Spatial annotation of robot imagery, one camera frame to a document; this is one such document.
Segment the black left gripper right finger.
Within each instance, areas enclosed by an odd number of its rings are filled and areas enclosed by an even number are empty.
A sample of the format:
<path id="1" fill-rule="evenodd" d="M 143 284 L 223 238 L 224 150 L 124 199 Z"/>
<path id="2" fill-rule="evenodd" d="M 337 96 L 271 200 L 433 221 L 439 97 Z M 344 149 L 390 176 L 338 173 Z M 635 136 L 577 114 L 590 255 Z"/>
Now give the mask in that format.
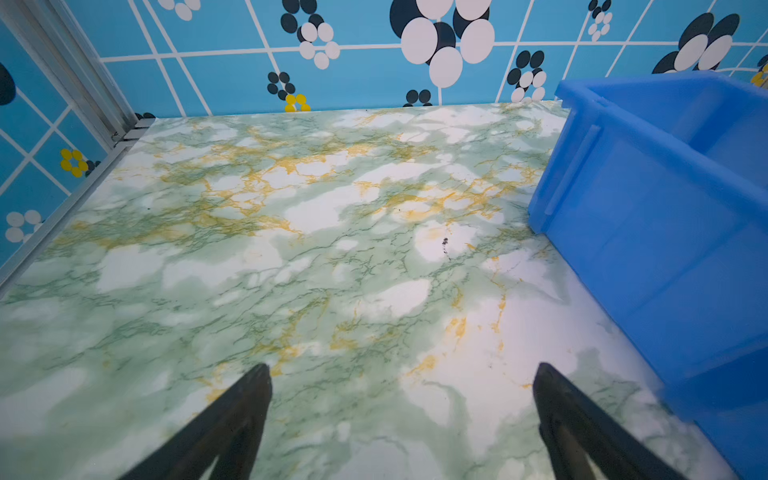
<path id="1" fill-rule="evenodd" d="M 549 363 L 538 365 L 533 397 L 539 433 L 557 479 L 681 479 Z"/>

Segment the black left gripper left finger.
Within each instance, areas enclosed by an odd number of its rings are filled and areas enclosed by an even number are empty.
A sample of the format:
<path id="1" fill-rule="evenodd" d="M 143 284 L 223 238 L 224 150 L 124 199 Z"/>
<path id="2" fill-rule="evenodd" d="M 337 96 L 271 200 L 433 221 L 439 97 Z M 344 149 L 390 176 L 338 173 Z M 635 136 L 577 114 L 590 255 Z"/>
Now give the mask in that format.
<path id="1" fill-rule="evenodd" d="M 249 370 L 124 479 L 248 479 L 262 440 L 272 381 L 269 366 Z"/>

